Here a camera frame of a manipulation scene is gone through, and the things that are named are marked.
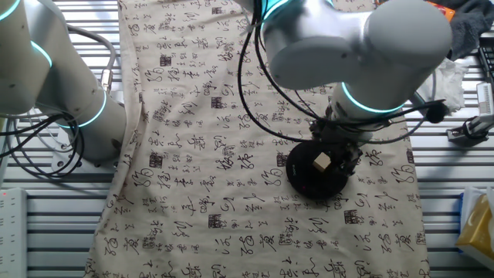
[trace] wrinkled cloth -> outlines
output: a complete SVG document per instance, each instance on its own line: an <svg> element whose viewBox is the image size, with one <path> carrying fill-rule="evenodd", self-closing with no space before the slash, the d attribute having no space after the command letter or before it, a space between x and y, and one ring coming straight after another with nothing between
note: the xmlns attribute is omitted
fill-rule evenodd
<svg viewBox="0 0 494 278"><path fill-rule="evenodd" d="M462 81L469 68L461 63L444 59L435 69L436 89L434 100L445 100L443 103L448 108L448 115L465 107L463 98ZM430 75L417 89L423 98L429 100L432 97L433 79Z"/></svg>
<svg viewBox="0 0 494 278"><path fill-rule="evenodd" d="M372 6L334 2L343 10ZM430 276L427 200L408 138L364 146L339 195L308 200L286 177L296 144L259 129L241 105L239 74L262 124L311 137L311 119L273 90L252 46L237 72L249 25L240 7L119 3L128 128L86 278ZM322 115L332 87L299 93ZM398 121L375 138L406 132Z"/></svg>
<svg viewBox="0 0 494 278"><path fill-rule="evenodd" d="M467 56L479 47L480 35L491 29L494 22L494 5L489 0L431 0L455 10L451 20L453 31L452 61Z"/></svg>

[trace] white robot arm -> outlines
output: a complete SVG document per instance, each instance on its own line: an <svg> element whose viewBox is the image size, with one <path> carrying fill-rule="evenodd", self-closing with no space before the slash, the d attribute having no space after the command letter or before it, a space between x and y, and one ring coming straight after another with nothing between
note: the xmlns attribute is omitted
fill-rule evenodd
<svg viewBox="0 0 494 278"><path fill-rule="evenodd" d="M72 114L86 142L84 158L105 161L120 150L125 109L110 98L69 39L52 0L0 1L0 112ZM61 127L68 128L60 121Z"/></svg>
<svg viewBox="0 0 494 278"><path fill-rule="evenodd" d="M253 11L253 0L236 1ZM331 0L262 5L274 80L294 90L341 82L331 104L333 117L341 120L399 109L452 44L448 20L421 0L393 0L373 12L352 13L337 11Z"/></svg>

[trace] orange object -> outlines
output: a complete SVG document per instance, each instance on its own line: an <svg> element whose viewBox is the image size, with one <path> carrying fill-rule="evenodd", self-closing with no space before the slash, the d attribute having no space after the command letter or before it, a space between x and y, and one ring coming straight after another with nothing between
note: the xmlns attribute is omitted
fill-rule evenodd
<svg viewBox="0 0 494 278"><path fill-rule="evenodd" d="M387 1L389 1L389 0L374 0L374 4L376 5L376 7L378 7L380 5L383 5ZM434 7L438 8L438 10L441 11L443 15L445 15L446 19L449 22L451 22L451 20L453 19L453 16L455 16L455 10L452 10L450 8L446 8L443 5L439 5L439 4L436 4L433 2L429 2L429 1L426 1L426 2L433 5Z"/></svg>
<svg viewBox="0 0 494 278"><path fill-rule="evenodd" d="M439 11L441 11L442 14L445 15L445 17L447 18L447 20L449 22L451 22L451 20L453 19L453 16L455 16L455 10L452 10L450 8L446 8L443 5L432 3L432 2L429 2L429 1L427 1L427 3L429 3L429 4L433 5L434 7L438 8Z"/></svg>

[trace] white device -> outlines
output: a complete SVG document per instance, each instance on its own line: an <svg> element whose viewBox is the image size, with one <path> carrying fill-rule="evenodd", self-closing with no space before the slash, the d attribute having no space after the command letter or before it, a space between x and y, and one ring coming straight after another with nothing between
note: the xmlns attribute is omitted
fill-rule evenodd
<svg viewBox="0 0 494 278"><path fill-rule="evenodd" d="M0 278L26 278L27 252L27 194L0 190Z"/></svg>
<svg viewBox="0 0 494 278"><path fill-rule="evenodd" d="M479 115L468 119L461 127L447 130L451 142L474 145L489 139L488 132L494 127L494 99L491 83L477 85Z"/></svg>
<svg viewBox="0 0 494 278"><path fill-rule="evenodd" d="M1 0L0 34L0 113L22 114L33 106L43 113L68 111L86 140L83 157L115 158L124 137L125 109L74 49L52 0ZM58 124L69 129L63 120Z"/></svg>

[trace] yellow box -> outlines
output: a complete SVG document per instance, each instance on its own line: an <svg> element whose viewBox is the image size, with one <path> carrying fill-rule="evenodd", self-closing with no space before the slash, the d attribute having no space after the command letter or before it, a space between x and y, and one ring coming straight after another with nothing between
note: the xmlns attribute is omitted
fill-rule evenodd
<svg viewBox="0 0 494 278"><path fill-rule="evenodd" d="M494 270L494 251L491 249L491 237L488 225L492 218L487 195L477 200L472 214L469 216L456 246L465 254L478 260L481 264Z"/></svg>

